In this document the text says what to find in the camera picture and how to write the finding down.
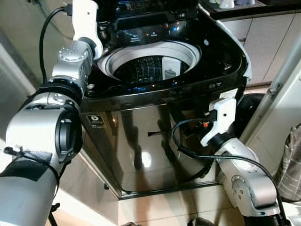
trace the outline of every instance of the washing machine drum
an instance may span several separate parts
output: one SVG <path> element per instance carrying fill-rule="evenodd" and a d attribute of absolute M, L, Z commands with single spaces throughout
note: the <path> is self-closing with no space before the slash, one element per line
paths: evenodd
<path fill-rule="evenodd" d="M 197 46 L 178 41 L 161 41 L 117 49 L 103 57 L 100 70 L 126 83 L 149 83 L 184 74 L 201 58 Z"/>

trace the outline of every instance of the top-loading washing machine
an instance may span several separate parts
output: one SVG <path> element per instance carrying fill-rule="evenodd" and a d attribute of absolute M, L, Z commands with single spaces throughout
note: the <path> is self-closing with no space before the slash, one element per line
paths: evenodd
<path fill-rule="evenodd" d="M 212 161 L 178 152 L 171 129 L 213 100 L 239 101 L 251 76 L 247 54 L 197 1 L 96 2 L 107 6 L 98 12 L 104 54 L 82 102 L 86 153 L 120 196 L 194 186 Z M 181 127 L 181 142 L 212 154 L 192 128 Z"/>

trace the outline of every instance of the robotic arm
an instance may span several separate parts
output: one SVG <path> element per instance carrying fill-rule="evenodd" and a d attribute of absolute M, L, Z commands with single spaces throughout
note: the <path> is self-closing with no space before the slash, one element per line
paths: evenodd
<path fill-rule="evenodd" d="M 7 128 L 5 153 L 14 158 L 0 174 L 2 226 L 45 225 L 64 168 L 82 147 L 79 105 L 93 58 L 103 47 L 96 32 L 97 4 L 74 0 L 72 7 L 74 41 L 61 48 L 51 79 Z"/>
<path fill-rule="evenodd" d="M 216 111 L 216 120 L 212 129 L 202 138 L 201 144 L 209 145 L 215 155 L 241 156 L 258 162 L 250 148 L 227 133 L 235 119 L 235 108 L 235 99 L 220 99 L 211 103 L 210 110 Z M 281 212 L 281 200 L 277 199 L 274 183 L 266 172 L 242 160 L 217 159 L 217 162 L 232 187 L 246 226 L 291 225 Z"/>

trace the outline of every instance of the wall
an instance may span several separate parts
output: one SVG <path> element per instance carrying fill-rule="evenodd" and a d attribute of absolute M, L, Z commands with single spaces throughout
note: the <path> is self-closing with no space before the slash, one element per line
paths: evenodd
<path fill-rule="evenodd" d="M 249 86 L 271 83 L 301 33 L 301 13 L 224 21 L 252 63 Z"/>
<path fill-rule="evenodd" d="M 27 97 L 35 92 L 8 51 L 12 52 L 10 45 L 0 32 L 0 138 L 3 140 L 9 121 Z"/>
<path fill-rule="evenodd" d="M 61 0 L 42 0 L 41 2 L 47 15 L 63 4 Z M 44 21 L 45 17 L 37 5 L 25 0 L 0 1 L 0 29 L 40 81 L 42 78 L 39 64 L 39 38 Z M 72 36 L 71 17 L 60 13 L 53 18 L 53 21 L 59 24 L 58 27 L 64 34 Z M 68 39 L 63 38 L 52 25 L 48 26 L 44 39 L 44 61 L 48 76 L 56 63 L 58 50 L 67 42 Z"/>

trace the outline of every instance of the cabinet door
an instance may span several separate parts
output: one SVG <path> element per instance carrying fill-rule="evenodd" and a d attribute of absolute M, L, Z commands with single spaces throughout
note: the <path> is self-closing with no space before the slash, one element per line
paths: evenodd
<path fill-rule="evenodd" d="M 253 79 L 261 83 L 266 75 L 294 14 L 254 18 L 245 42 L 251 59 Z"/>
<path fill-rule="evenodd" d="M 298 36 L 301 34 L 301 13 L 295 14 L 291 25 L 277 51 L 274 60 L 263 78 L 263 82 L 273 81 L 275 76 L 280 71 L 285 60 L 287 59 L 289 53 L 291 52 L 294 43 L 296 42 Z"/>
<path fill-rule="evenodd" d="M 226 21 L 223 24 L 232 32 L 232 34 L 240 41 L 246 38 L 252 19 Z"/>

